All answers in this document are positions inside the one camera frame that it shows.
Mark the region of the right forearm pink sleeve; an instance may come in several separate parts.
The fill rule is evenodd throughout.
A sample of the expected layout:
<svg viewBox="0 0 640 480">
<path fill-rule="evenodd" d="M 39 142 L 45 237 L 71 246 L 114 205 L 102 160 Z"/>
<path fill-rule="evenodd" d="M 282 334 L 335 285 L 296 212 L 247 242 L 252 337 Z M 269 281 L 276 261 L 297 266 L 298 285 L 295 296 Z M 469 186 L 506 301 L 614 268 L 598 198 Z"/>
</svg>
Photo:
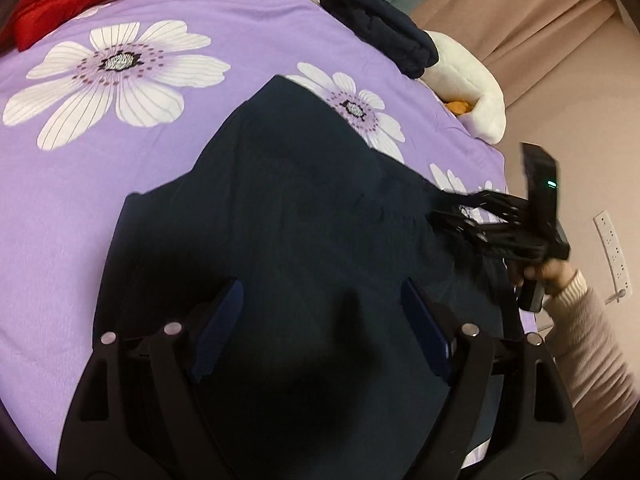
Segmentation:
<svg viewBox="0 0 640 480">
<path fill-rule="evenodd" d="M 544 306 L 553 321 L 547 346 L 562 378 L 588 466 L 620 435 L 639 393 L 604 312 L 604 303 L 577 271 Z"/>
</svg>

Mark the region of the person's right hand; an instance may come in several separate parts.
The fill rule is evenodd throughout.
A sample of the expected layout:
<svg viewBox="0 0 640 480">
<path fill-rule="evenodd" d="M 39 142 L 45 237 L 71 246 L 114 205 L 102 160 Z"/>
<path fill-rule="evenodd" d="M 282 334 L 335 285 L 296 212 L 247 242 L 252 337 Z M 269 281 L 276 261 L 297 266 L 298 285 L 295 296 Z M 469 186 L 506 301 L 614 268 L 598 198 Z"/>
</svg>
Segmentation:
<svg viewBox="0 0 640 480">
<path fill-rule="evenodd" d="M 544 293 L 558 296 L 573 281 L 576 270 L 566 260 L 548 259 L 545 262 L 526 266 L 524 262 L 509 261 L 508 271 L 512 284 L 521 288 L 526 280 L 541 282 Z"/>
</svg>

